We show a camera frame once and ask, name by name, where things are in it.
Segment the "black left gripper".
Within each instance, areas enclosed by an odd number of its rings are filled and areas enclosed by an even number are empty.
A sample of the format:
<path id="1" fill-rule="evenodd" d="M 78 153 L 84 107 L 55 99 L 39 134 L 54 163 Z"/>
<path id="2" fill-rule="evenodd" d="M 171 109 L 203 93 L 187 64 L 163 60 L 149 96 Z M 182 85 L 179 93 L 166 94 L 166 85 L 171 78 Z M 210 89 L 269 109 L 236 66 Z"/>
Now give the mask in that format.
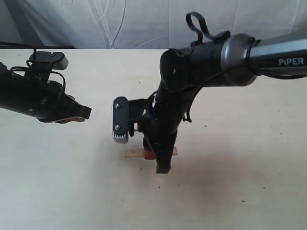
<path id="1" fill-rule="evenodd" d="M 78 103 L 75 98 L 65 93 L 59 83 L 47 84 L 35 117 L 43 123 L 84 122 L 89 119 L 92 109 Z"/>

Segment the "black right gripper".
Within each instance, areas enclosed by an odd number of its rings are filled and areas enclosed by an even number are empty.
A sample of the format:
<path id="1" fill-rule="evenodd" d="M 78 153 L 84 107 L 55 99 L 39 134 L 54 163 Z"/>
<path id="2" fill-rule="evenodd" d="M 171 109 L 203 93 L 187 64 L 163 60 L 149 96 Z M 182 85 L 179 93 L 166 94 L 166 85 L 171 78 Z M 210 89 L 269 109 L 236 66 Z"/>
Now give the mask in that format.
<path id="1" fill-rule="evenodd" d="M 145 106 L 149 118 L 143 128 L 146 160 L 156 160 L 156 173 L 169 173 L 177 129 L 192 99 L 192 88 L 172 92 L 163 83 Z"/>

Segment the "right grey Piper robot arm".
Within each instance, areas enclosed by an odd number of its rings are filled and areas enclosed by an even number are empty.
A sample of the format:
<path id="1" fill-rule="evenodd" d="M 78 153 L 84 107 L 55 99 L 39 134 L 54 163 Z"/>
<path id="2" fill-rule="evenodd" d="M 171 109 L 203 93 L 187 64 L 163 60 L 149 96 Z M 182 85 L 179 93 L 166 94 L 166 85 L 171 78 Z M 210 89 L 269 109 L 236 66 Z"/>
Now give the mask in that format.
<path id="1" fill-rule="evenodd" d="M 204 87 L 248 86 L 258 76 L 294 80 L 307 75 L 307 34 L 296 32 L 265 40 L 247 34 L 169 49 L 160 59 L 161 81 L 146 105 L 144 147 L 156 160 L 156 172 L 168 173 L 182 121 Z"/>

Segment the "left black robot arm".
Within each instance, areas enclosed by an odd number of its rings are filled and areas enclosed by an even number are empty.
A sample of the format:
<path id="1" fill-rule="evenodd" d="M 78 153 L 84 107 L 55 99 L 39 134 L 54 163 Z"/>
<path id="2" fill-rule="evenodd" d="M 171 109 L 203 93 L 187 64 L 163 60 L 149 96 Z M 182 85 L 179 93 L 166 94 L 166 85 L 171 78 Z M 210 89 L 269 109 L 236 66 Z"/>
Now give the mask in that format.
<path id="1" fill-rule="evenodd" d="M 36 118 L 43 123 L 60 123 L 89 119 L 92 109 L 65 93 L 66 81 L 50 80 L 51 69 L 15 67 L 0 64 L 0 107 Z"/>

